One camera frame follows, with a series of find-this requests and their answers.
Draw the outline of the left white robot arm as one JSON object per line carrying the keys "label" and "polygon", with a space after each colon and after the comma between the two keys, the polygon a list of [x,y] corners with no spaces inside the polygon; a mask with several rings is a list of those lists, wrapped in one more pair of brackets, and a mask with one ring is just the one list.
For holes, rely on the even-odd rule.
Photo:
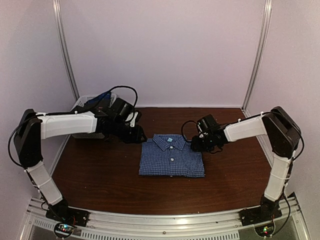
{"label": "left white robot arm", "polygon": [[27,109],[8,141],[14,143],[16,165],[24,169],[47,203],[53,206],[53,215],[67,222],[72,218],[72,211],[62,203],[64,197],[43,163],[42,141],[64,135],[103,134],[116,136],[125,144],[141,144],[147,137],[137,124],[140,117],[141,113],[133,105],[119,97],[114,101],[89,101],[63,113],[37,113]]}

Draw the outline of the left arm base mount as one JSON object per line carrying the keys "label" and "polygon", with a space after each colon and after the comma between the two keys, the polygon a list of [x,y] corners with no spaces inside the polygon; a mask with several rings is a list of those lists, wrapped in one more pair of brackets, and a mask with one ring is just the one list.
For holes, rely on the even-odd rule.
{"label": "left arm base mount", "polygon": [[86,210],[69,207],[65,199],[55,205],[51,205],[45,200],[41,204],[43,210],[44,204],[47,206],[45,217],[56,221],[53,233],[58,239],[69,238],[78,227],[87,226],[90,213]]}

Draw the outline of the blue plaid long sleeve shirt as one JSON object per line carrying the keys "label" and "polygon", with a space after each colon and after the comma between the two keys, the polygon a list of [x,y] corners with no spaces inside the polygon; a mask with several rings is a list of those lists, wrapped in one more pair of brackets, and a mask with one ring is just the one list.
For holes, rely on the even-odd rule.
{"label": "blue plaid long sleeve shirt", "polygon": [[139,175],[203,178],[202,154],[180,134],[154,134],[142,143]]}

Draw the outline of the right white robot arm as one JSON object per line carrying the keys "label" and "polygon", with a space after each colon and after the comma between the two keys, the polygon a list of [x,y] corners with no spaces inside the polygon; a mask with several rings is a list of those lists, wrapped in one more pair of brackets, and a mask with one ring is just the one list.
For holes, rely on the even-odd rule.
{"label": "right white robot arm", "polygon": [[266,202],[257,208],[256,216],[261,221],[268,220],[276,212],[273,203],[284,194],[295,160],[305,149],[302,131],[295,121],[282,107],[276,106],[232,123],[218,123],[209,114],[196,122],[196,128],[197,135],[189,141],[194,152],[215,154],[228,143],[258,139],[271,171],[263,194]]}

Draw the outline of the white plastic laundry basket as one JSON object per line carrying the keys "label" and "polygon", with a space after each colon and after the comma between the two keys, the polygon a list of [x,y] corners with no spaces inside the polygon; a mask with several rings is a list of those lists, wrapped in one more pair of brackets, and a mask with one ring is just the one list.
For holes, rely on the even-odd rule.
{"label": "white plastic laundry basket", "polygon": [[[115,102],[117,98],[117,94],[109,93],[105,98],[110,100],[110,106]],[[83,107],[88,102],[97,102],[99,99],[102,98],[102,94],[100,95],[83,95],[78,98],[75,104],[72,107],[74,110],[76,107]],[[75,133],[72,135],[75,139],[104,139],[105,136],[102,133]]]}

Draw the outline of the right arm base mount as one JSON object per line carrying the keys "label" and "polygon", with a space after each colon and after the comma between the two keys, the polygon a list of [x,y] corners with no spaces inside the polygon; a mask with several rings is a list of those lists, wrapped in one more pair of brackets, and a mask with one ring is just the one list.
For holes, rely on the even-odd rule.
{"label": "right arm base mount", "polygon": [[240,221],[243,227],[254,226],[255,233],[261,238],[272,238],[283,228],[276,230],[275,219],[283,214],[280,208],[280,198],[272,201],[265,196],[260,199],[260,205],[253,208],[244,208],[239,212]]}

